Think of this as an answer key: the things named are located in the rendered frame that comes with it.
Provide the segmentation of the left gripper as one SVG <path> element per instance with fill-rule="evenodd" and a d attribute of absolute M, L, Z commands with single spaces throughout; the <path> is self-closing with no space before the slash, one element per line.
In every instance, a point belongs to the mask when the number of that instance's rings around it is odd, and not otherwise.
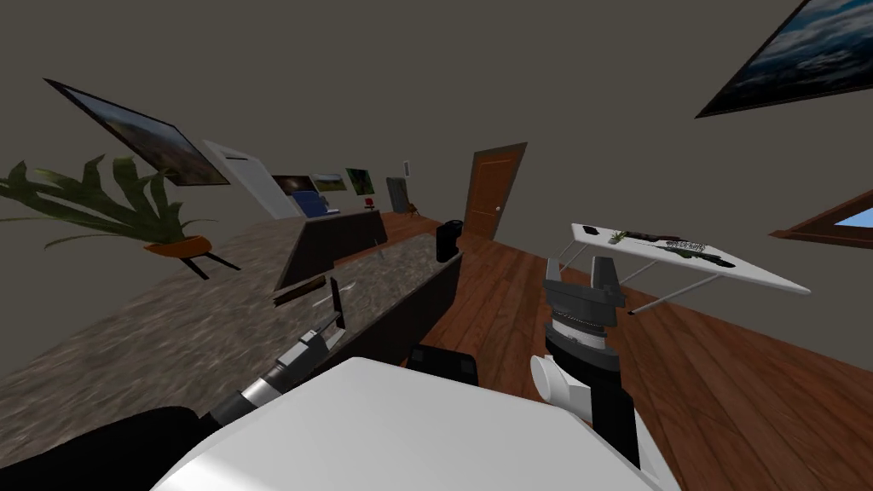
<path fill-rule="evenodd" d="M 346 321 L 344 321 L 341 292 L 338 292 L 338 282 L 332 277 L 330 284 L 331 292 L 334 294 L 332 298 L 334 313 L 305 332 L 294 346 L 276 360 L 276 366 L 281 373 L 280 380 L 283 382 L 296 382 L 314 370 L 346 334 Z"/>

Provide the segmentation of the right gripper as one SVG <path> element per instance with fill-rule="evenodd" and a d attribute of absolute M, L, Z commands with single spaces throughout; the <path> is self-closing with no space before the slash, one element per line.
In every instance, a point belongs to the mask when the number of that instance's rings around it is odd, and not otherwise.
<path fill-rule="evenodd" d="M 593 257 L 591 287 L 563 282 L 560 260 L 548 258 L 543 286 L 552 312 L 576 324 L 616 326 L 616 310 L 625 307 L 612 257 Z"/>

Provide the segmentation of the brown wooden stick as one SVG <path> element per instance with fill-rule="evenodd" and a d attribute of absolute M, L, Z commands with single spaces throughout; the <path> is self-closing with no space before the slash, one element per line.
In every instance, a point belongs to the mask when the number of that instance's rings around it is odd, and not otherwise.
<path fill-rule="evenodd" d="M 315 277 L 313 280 L 309 280 L 308 282 L 306 282 L 300 286 L 296 286 L 296 287 L 292 288 L 291 290 L 288 290 L 286 292 L 281 293 L 281 295 L 275 297 L 275 299 L 272 300 L 272 303 L 274 304 L 275 307 L 280 307 L 281 305 L 283 305 L 285 303 L 289 303 L 289 302 L 297 299 L 297 297 L 302 297 L 308 293 L 311 293 L 311 292 L 314 292 L 316 290 L 321 289 L 323 286 L 326 285 L 326 283 L 327 283 L 326 276 L 319 275 L 319 276 Z"/>

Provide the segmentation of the dark brown cabinet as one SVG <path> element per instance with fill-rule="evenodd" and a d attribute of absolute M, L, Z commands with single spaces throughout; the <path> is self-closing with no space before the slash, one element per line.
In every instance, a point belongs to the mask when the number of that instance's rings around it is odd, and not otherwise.
<path fill-rule="evenodd" d="M 334 268 L 334 262 L 387 241 L 379 211 L 336 214 L 307 221 L 275 287 L 294 286 Z"/>

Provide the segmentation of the brown wooden door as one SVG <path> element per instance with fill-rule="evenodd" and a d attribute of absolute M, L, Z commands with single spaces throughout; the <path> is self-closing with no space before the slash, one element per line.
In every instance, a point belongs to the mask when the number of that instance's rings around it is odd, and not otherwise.
<path fill-rule="evenodd" d="M 473 154 L 465 210 L 466 234 L 494 240 L 527 142 Z"/>

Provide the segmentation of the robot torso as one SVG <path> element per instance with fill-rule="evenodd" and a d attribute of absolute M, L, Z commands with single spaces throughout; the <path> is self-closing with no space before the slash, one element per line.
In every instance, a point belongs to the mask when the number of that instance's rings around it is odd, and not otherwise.
<path fill-rule="evenodd" d="M 541 401 L 361 357 L 285 394 L 259 379 L 151 491 L 681 491 L 641 418 L 632 462 L 588 387 L 530 367 Z"/>

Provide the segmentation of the black cylinder container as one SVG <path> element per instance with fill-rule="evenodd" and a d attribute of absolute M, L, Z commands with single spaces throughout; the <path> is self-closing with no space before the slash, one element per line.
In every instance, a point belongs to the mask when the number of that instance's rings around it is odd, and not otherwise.
<path fill-rule="evenodd" d="M 459 252 L 457 240 L 463 232 L 464 221 L 450 220 L 436 227 L 436 260 L 439 263 L 447 262 Z"/>

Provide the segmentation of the grey cabinet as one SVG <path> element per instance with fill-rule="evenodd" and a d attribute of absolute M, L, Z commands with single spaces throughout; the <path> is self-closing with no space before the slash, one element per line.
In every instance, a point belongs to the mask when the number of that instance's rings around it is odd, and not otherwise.
<path fill-rule="evenodd" d="M 387 177 L 385 180 L 393 212 L 407 214 L 409 201 L 406 179 Z"/>

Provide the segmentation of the dark framed picture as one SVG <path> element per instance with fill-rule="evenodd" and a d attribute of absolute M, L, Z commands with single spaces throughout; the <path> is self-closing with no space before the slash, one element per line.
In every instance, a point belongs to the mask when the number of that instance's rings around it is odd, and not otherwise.
<path fill-rule="evenodd" d="M 316 185 L 308 175 L 272 176 L 272 178 L 275 179 L 285 195 L 291 196 L 298 192 L 314 192 L 314 194 L 318 194 Z"/>

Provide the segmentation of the white door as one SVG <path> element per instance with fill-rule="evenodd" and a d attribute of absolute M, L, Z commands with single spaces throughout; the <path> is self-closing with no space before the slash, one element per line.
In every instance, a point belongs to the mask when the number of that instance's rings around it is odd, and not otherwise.
<path fill-rule="evenodd" d="M 274 219 L 303 216 L 258 159 L 215 142 L 203 140 L 203 143 Z"/>

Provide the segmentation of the white folding table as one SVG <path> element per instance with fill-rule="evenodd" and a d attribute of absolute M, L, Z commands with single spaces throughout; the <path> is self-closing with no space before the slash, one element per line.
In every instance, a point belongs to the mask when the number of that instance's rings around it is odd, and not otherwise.
<path fill-rule="evenodd" d="M 579 223 L 573 223 L 571 230 L 573 241 L 581 244 L 580 252 L 585 251 L 589 246 L 597 246 L 650 259 L 649 264 L 621 280 L 622 285 L 660 263 L 694 269 L 708 274 L 704 280 L 629 311 L 630 315 L 637 315 L 652 309 L 661 303 L 674 299 L 674 297 L 684 295 L 720 278 L 732 278 L 801 295 L 808 295 L 811 292 L 804 286 L 795 284 L 715 247 L 684 240 L 680 237 L 627 232 Z"/>

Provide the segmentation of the green plant in orange pot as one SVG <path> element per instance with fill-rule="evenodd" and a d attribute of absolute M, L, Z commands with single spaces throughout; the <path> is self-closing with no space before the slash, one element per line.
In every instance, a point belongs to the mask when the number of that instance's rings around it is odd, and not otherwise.
<path fill-rule="evenodd" d="M 202 280 L 209 277 L 195 264 L 196 257 L 208 257 L 224 267 L 237 269 L 213 253 L 206 237 L 186 234 L 188 224 L 180 218 L 182 203 L 168 200 L 164 172 L 140 176 L 131 157 L 114 159 L 113 179 L 128 201 L 121 204 L 103 189 L 100 172 L 103 160 L 103 156 L 98 156 L 86 162 L 80 179 L 37 169 L 40 182 L 30 180 L 26 163 L 20 162 L 0 178 L 0 197 L 35 211 L 38 220 L 86 228 L 90 238 L 141 241 L 145 250 L 180 260 Z"/>

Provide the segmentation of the brown framed window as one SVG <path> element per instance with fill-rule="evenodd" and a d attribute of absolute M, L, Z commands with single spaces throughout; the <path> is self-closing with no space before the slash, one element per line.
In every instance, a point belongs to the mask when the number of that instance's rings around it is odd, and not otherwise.
<path fill-rule="evenodd" d="M 873 190 L 772 237 L 873 250 Z"/>

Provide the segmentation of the large framed landscape picture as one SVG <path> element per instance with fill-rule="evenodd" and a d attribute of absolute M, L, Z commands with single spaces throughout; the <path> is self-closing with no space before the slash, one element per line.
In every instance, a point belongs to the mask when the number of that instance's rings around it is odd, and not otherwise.
<path fill-rule="evenodd" d="M 47 80 L 76 107 L 178 187 L 228 185 L 229 180 L 174 125 Z"/>

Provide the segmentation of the framed cloudy sky picture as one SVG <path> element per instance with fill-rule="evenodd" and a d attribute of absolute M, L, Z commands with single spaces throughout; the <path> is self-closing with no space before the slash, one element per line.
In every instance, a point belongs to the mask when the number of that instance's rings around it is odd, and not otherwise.
<path fill-rule="evenodd" d="M 804 0 L 698 114 L 873 87 L 873 0 Z"/>

